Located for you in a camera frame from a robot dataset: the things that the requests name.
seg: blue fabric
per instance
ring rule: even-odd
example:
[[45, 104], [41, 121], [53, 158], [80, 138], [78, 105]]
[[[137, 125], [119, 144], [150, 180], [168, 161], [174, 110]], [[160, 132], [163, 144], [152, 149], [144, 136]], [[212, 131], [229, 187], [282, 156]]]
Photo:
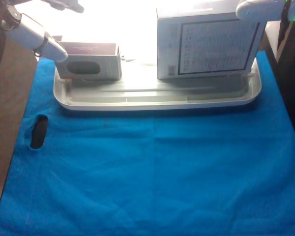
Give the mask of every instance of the blue fabric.
[[[264, 52], [252, 108], [72, 112], [39, 62], [0, 235], [295, 235], [295, 133]], [[30, 148], [39, 114], [43, 147]]]

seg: tray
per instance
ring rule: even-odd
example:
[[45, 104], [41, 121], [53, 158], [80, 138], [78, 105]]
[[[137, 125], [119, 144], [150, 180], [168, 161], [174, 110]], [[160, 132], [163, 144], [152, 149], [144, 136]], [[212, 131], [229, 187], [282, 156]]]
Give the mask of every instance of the tray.
[[157, 65], [121, 62], [122, 79], [61, 79], [55, 71], [54, 96], [65, 108], [81, 111], [134, 111], [240, 106], [252, 102], [262, 84], [257, 60], [246, 75], [157, 79]]

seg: black hole in fabric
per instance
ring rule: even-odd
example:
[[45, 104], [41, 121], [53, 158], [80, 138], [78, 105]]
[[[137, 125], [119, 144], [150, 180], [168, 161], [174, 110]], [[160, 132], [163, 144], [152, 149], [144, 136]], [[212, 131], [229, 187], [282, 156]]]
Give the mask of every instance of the black hole in fabric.
[[31, 138], [30, 147], [32, 149], [39, 149], [43, 146], [45, 137], [46, 137], [46, 132], [47, 132], [47, 124], [48, 124], [47, 116], [40, 115], [37, 118], [37, 122], [31, 133], [32, 138]]
[[100, 72], [99, 64], [93, 61], [72, 61], [68, 63], [67, 69], [78, 75], [96, 75]]

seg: white box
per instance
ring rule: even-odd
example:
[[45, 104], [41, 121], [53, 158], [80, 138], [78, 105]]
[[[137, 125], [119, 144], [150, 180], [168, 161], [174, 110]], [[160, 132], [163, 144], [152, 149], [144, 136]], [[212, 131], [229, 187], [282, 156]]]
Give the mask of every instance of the white box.
[[116, 43], [60, 42], [67, 60], [56, 63], [61, 78], [119, 80], [121, 63]]
[[265, 23], [240, 21], [239, 0], [157, 9], [158, 78], [249, 73]]

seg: brown floor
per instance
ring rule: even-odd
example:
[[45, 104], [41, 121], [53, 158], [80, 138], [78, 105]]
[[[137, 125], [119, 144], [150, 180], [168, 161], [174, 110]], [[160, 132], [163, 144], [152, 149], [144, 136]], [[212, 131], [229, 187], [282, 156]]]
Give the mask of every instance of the brown floor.
[[32, 51], [6, 40], [0, 64], [0, 198], [36, 65]]

